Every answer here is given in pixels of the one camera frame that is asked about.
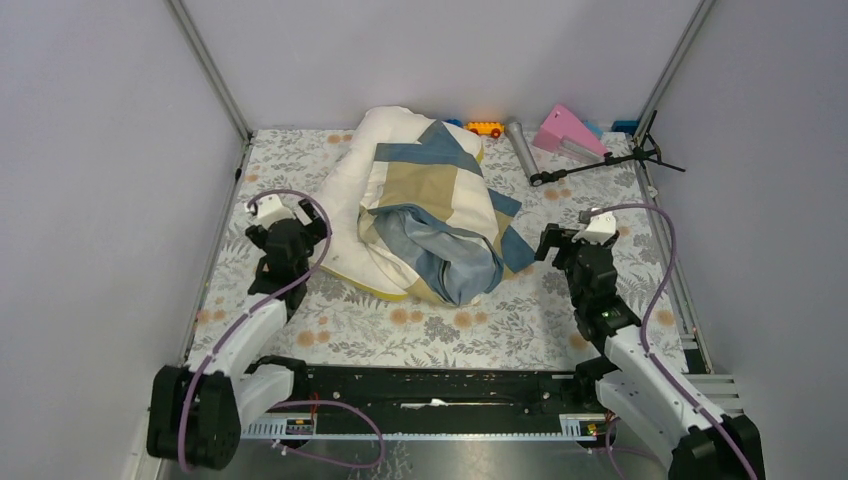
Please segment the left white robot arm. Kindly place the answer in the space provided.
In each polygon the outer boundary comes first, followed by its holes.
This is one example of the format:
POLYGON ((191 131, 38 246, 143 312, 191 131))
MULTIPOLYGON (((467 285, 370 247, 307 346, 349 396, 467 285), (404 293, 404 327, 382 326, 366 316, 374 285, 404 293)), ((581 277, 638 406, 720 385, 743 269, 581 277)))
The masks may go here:
POLYGON ((221 470, 236 453, 244 427, 277 403, 296 411, 309 401, 305 365, 255 359, 294 315, 307 280, 326 257, 332 227, 325 209, 302 193, 298 212, 271 190, 247 203, 255 218, 245 234, 262 251, 244 310, 198 361, 166 365, 153 380, 146 434, 149 455, 190 471, 221 470))

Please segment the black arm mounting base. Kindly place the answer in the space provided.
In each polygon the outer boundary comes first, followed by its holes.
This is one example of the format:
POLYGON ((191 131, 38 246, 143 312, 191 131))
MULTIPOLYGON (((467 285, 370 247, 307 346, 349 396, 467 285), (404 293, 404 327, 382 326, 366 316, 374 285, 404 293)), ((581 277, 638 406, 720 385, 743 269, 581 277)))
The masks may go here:
POLYGON ((257 420, 328 415, 361 421, 382 433, 384 423, 400 427, 432 420, 438 431, 445 431, 455 425, 498 420, 513 425, 520 418, 564 414, 600 420, 604 431, 607 410, 583 394, 575 371, 304 365, 292 396, 257 420))

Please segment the white textured pillow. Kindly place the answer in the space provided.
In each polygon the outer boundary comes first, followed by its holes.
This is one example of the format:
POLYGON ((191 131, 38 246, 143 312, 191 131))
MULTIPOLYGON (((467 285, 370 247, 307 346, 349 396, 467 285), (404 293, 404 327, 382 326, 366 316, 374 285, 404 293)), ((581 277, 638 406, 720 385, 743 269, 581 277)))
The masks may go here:
POLYGON ((315 195, 332 229, 329 253, 322 268, 384 300, 403 300, 408 293, 379 268, 358 234, 361 201, 369 189, 376 147, 381 143, 417 144, 434 123, 445 127, 474 162, 482 160, 483 141, 478 135, 405 107, 378 106, 366 112, 353 134, 349 150, 315 195))

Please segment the plaid blue beige pillowcase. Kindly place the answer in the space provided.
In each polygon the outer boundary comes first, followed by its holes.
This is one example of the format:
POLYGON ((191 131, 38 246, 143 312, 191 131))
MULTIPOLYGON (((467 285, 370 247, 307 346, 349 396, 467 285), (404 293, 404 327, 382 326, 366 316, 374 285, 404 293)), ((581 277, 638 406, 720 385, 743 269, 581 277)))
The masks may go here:
POLYGON ((533 263, 512 225, 520 208, 489 188, 475 154, 433 121, 410 143, 376 144, 357 233, 407 293, 461 307, 533 263))

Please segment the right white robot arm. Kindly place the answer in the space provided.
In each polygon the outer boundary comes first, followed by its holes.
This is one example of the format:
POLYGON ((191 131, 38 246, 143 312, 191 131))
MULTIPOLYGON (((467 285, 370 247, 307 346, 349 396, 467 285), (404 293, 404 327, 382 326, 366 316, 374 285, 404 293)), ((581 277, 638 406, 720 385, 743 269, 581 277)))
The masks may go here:
POLYGON ((670 479, 763 479, 760 432, 746 415, 731 416, 683 374, 652 353, 645 321, 617 291, 611 235, 549 224, 535 258, 563 272, 581 336, 599 355, 579 364, 573 386, 583 410, 604 408, 648 446, 670 479))

